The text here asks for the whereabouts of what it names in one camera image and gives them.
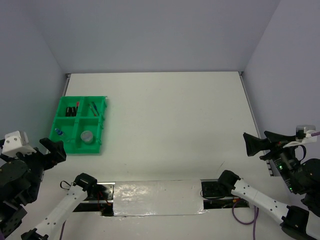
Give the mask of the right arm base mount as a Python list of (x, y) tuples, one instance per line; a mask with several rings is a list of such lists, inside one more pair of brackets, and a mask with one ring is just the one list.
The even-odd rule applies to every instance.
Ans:
[(235, 203), (236, 208), (248, 208), (249, 204), (240, 197), (227, 193), (219, 184), (217, 179), (202, 179), (200, 196), (203, 199), (205, 210), (231, 209)]

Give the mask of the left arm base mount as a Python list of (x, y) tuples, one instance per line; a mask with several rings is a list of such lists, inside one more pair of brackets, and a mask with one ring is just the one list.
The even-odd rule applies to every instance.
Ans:
[(99, 192), (97, 195), (87, 197), (73, 210), (73, 212), (94, 212), (99, 213), (102, 217), (113, 217), (114, 188), (114, 183), (98, 183)]

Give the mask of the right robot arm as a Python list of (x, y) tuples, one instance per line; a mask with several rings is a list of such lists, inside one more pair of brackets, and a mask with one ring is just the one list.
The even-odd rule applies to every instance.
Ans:
[(313, 125), (299, 125), (294, 135), (264, 132), (265, 138), (243, 134), (249, 157), (264, 151), (260, 159), (273, 162), (281, 180), (262, 186), (250, 178), (242, 178), (224, 170), (217, 180), (217, 190), (223, 196), (240, 197), (272, 218), (281, 230), (295, 240), (320, 238), (320, 160), (298, 159), (296, 149), (306, 149), (320, 135)]

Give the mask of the red gel pen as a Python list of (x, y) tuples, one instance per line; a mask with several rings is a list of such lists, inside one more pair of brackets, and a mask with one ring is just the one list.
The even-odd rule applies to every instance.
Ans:
[(91, 110), (91, 112), (92, 112), (92, 114), (93, 114), (93, 116), (97, 116), (97, 114), (96, 114), (96, 112), (94, 111), (94, 109), (93, 109), (93, 107), (92, 107), (92, 105), (90, 104), (90, 103), (88, 103), (88, 107), (89, 107), (89, 109)]

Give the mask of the blue gel pen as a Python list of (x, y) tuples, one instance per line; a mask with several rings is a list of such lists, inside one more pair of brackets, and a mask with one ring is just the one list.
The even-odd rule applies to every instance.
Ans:
[(96, 112), (96, 115), (97, 115), (97, 116), (100, 116), (100, 114), (99, 114), (99, 111), (98, 111), (98, 108), (97, 108), (96, 104), (95, 104), (93, 101), (91, 102), (91, 104), (92, 104), (92, 106), (93, 106), (93, 108), (94, 108), (94, 110), (95, 110), (95, 112)]

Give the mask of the clear tub of paperclips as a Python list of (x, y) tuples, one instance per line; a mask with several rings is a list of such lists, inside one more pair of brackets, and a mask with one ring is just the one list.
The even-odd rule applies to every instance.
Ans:
[(90, 130), (84, 130), (81, 134), (80, 134), (80, 139), (83, 143), (90, 145), (94, 142), (95, 137), (92, 133), (92, 131)]

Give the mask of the clear blue-capped glue bottle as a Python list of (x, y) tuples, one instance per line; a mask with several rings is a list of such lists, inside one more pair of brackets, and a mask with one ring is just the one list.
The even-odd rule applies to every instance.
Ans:
[(70, 137), (64, 131), (62, 131), (59, 128), (55, 128), (54, 131), (64, 143), (70, 142), (70, 140), (71, 140)]

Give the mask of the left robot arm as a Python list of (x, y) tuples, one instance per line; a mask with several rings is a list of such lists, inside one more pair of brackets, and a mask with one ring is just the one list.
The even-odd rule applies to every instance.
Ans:
[[(44, 171), (66, 161), (67, 155), (62, 141), (48, 138), (39, 141), (47, 150), (43, 154), (38, 148), (24, 144), (18, 136), (0, 141), (0, 158), (5, 164), (0, 168), (0, 238), (9, 237), (27, 215), (25, 206), (38, 198)], [(55, 209), (35, 228), (23, 233), (23, 240), (53, 239), (74, 209), (85, 199), (97, 196), (97, 180), (79, 174), (70, 186), (67, 195)]]

